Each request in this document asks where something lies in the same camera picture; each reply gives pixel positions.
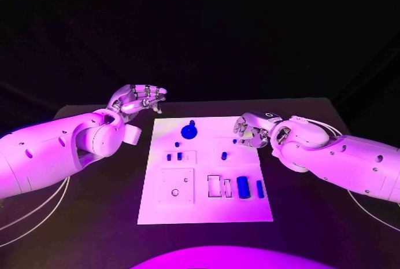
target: robotic arm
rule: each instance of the robotic arm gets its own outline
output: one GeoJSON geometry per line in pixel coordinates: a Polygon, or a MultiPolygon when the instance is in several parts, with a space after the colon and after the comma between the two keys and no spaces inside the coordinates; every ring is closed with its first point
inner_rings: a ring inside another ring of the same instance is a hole
{"type": "Polygon", "coordinates": [[[54,184],[135,145],[140,129],[126,124],[142,109],[160,113],[165,89],[125,85],[91,113],[22,128],[0,139],[0,199],[54,184]]]}
{"type": "Polygon", "coordinates": [[[271,155],[290,170],[310,171],[339,187],[400,202],[400,152],[392,146],[342,135],[317,121],[297,116],[281,120],[261,111],[247,112],[237,119],[232,132],[241,137],[245,131],[253,138],[238,140],[238,145],[263,148],[270,142],[271,155]]]}

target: table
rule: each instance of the table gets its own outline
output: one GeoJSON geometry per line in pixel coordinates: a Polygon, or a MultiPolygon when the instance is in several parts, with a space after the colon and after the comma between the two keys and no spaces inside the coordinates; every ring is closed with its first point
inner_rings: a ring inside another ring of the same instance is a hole
{"type": "MultiPolygon", "coordinates": [[[[101,107],[66,106],[55,118],[101,107]]],[[[398,268],[400,233],[365,214],[342,188],[309,172],[290,171],[270,156],[270,148],[258,149],[258,155],[273,222],[137,226],[153,118],[240,116],[264,109],[283,119],[297,115],[319,120],[348,133],[325,98],[165,102],[160,107],[160,115],[146,110],[132,121],[142,129],[137,145],[122,144],[113,156],[73,175],[51,217],[0,248],[0,268],[129,268],[166,252],[205,245],[276,250],[336,268],[398,268]]],[[[24,215],[57,186],[5,199],[0,226],[24,215]]],[[[37,224],[53,206],[54,201],[0,233],[1,243],[37,224]]]]}

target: cable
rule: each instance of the cable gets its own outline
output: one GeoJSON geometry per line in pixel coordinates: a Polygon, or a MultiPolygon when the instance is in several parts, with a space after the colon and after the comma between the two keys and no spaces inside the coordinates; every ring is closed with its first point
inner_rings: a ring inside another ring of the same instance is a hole
{"type": "Polygon", "coordinates": [[[48,215],[45,216],[45,218],[41,220],[41,222],[32,227],[32,229],[30,229],[19,237],[17,237],[14,240],[8,241],[7,243],[4,243],[2,245],[0,245],[0,248],[5,245],[8,245],[9,243],[12,243],[17,239],[22,238],[28,233],[31,233],[32,230],[37,229],[37,227],[44,223],[44,221],[47,220],[47,218],[50,217],[50,215],[54,213],[55,211],[55,208],[58,207],[60,205],[60,201],[64,197],[64,192],[66,192],[66,188],[67,188],[67,184],[68,184],[68,177],[66,178],[66,185],[64,185],[64,191],[61,192],[61,195],[60,195],[60,199],[58,199],[58,202],[55,203],[55,206],[54,208],[51,209],[51,212],[48,213],[48,215]]]}
{"type": "Polygon", "coordinates": [[[64,183],[66,183],[67,178],[64,179],[64,181],[60,184],[58,189],[55,189],[54,194],[47,198],[47,200],[35,207],[34,210],[31,210],[22,217],[19,217],[15,221],[9,222],[8,224],[5,224],[2,227],[0,227],[0,230],[5,229],[8,226],[14,225],[19,220],[22,220],[27,216],[30,216],[42,206],[44,204],[51,200],[51,198],[55,196],[55,194],[58,193],[64,183]]]}
{"type": "MultiPolygon", "coordinates": [[[[330,132],[333,132],[332,130],[335,130],[335,132],[336,132],[339,135],[342,135],[340,132],[339,132],[330,125],[327,125],[327,124],[325,124],[325,123],[320,123],[320,122],[316,121],[316,120],[309,120],[309,119],[306,119],[306,120],[310,121],[310,122],[313,122],[313,123],[317,123],[320,126],[326,127],[326,129],[329,129],[330,132]]],[[[378,220],[382,224],[385,224],[389,228],[392,228],[394,230],[400,231],[398,228],[392,227],[388,223],[385,223],[378,217],[375,217],[375,216],[366,211],[366,209],[365,209],[365,208],[362,207],[362,205],[358,203],[358,201],[356,201],[355,197],[352,196],[352,193],[350,193],[349,190],[348,190],[348,195],[349,195],[349,197],[352,198],[352,200],[355,201],[356,205],[358,205],[358,206],[360,207],[360,209],[363,210],[363,212],[365,212],[375,220],[378,220]]]]}

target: blue knob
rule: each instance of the blue knob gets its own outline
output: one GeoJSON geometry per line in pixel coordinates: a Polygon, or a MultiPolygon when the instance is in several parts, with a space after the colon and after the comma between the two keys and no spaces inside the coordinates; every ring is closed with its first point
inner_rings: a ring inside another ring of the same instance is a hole
{"type": "Polygon", "coordinates": [[[192,139],[195,135],[196,135],[196,129],[194,126],[194,120],[191,120],[189,124],[183,126],[183,128],[181,129],[181,136],[183,137],[183,139],[192,139]]]}

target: white board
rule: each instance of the white board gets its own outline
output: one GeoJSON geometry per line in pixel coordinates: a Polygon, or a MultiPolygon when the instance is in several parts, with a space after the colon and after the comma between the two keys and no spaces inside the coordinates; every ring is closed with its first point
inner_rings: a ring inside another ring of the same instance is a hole
{"type": "Polygon", "coordinates": [[[155,119],[137,224],[271,221],[257,151],[232,144],[232,139],[238,140],[232,134],[237,118],[155,119]],[[183,139],[181,129],[189,120],[195,122],[196,136],[183,139]],[[238,198],[235,178],[240,176],[248,183],[250,198],[245,199],[238,198]],[[257,180],[263,198],[257,194],[257,180]]]}

